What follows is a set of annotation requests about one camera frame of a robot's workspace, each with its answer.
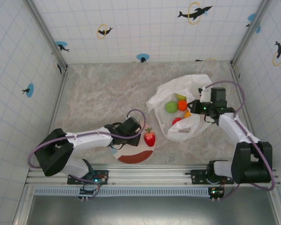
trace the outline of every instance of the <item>enclosure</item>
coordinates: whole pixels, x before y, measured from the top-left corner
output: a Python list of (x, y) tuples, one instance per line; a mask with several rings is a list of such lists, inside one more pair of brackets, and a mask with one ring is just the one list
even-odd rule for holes
[[(244, 89), (238, 115), (273, 147), (274, 190), (242, 184), (215, 209), (208, 199), (214, 184), (194, 184), (190, 170), (231, 161), (236, 147), (216, 124), (182, 142), (162, 133), (164, 124), (146, 102), (184, 75)], [(217, 87), (226, 89), (228, 107), (241, 105), (236, 86)], [(96, 131), (122, 123), (131, 109), (145, 113), (153, 147), (141, 136), (135, 153), (127, 144), (71, 155), (109, 171), (95, 199), (79, 204), (83, 185), (27, 165), (54, 129)], [(142, 124), (140, 113), (131, 115)], [(227, 194), (236, 184), (224, 187)], [(281, 0), (0, 0), (0, 224), (110, 221), (281, 224)]]

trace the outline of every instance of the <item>white plastic bag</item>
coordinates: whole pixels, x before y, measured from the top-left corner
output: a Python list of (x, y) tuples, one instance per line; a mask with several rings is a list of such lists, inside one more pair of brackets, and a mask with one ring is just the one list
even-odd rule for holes
[[(149, 111), (154, 109), (162, 133), (166, 138), (182, 142), (196, 137), (210, 126), (210, 123), (204, 121), (203, 115), (192, 114), (184, 119), (185, 112), (178, 110), (176, 113), (168, 113), (165, 111), (165, 105), (168, 102), (178, 102), (176, 94), (186, 96), (187, 103), (190, 103), (195, 99), (200, 99), (198, 88), (209, 84), (211, 84), (211, 80), (206, 74), (195, 74), (173, 79), (157, 88), (156, 94), (147, 101), (147, 107)], [(176, 117), (180, 117), (182, 120), (172, 126)]]

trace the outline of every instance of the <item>gray marble surface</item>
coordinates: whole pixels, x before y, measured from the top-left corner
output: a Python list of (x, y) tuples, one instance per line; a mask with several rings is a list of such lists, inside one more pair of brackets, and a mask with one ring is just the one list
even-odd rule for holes
[[(198, 137), (173, 142), (161, 133), (154, 111), (146, 102), (159, 85), (189, 74), (207, 74), (215, 81), (232, 80), (228, 62), (106, 63), (71, 65), (61, 97), (54, 128), (82, 132), (106, 124), (123, 122), (130, 109), (141, 109), (156, 134), (154, 153), (142, 164), (201, 164), (215, 159), (232, 159), (235, 146), (226, 133), (211, 125)], [(228, 106), (240, 106), (236, 88), (226, 88)], [(132, 116), (141, 119), (137, 112)], [(74, 154), (90, 163), (121, 164), (109, 148), (93, 148)]]

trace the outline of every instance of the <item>yellow ring sticker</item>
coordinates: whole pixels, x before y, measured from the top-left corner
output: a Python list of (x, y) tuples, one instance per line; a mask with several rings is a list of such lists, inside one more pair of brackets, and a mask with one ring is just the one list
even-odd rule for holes
[[(104, 36), (103, 37), (99, 37), (99, 30), (100, 30), (100, 28), (101, 27), (105, 27), (105, 32), (104, 32)], [(97, 37), (99, 38), (99, 39), (103, 39), (105, 36), (106, 36), (106, 32), (107, 32), (107, 25), (104, 23), (104, 24), (101, 24), (100, 25), (100, 27), (98, 28), (98, 31), (97, 31)]]
[(200, 4), (199, 4), (199, 3), (197, 3), (196, 1), (194, 1), (193, 3), (191, 3), (191, 4), (189, 5), (187, 18), (188, 18), (188, 22), (189, 22), (189, 24), (191, 24), (191, 25), (195, 25), (195, 24), (197, 24), (198, 22), (200, 22), (200, 19), (201, 19), (201, 16), (199, 16), (199, 19), (198, 19), (198, 21), (197, 21), (197, 22), (192, 23), (192, 22), (190, 21), (190, 19), (189, 19), (189, 13), (190, 13), (190, 10), (191, 10), (191, 7), (192, 7), (192, 5), (193, 5), (193, 4), (197, 4), (198, 6), (200, 6)]
[(56, 59), (54, 59), (54, 68), (58, 69), (58, 67), (57, 67), (57, 60)]
[(277, 54), (278, 54), (278, 53), (276, 52), (276, 53), (274, 54), (274, 56), (273, 56), (273, 65), (274, 65), (275, 67), (277, 67), (277, 66), (279, 66), (279, 65), (281, 64), (281, 62), (279, 62), (278, 64), (275, 64), (275, 57), (276, 57)]

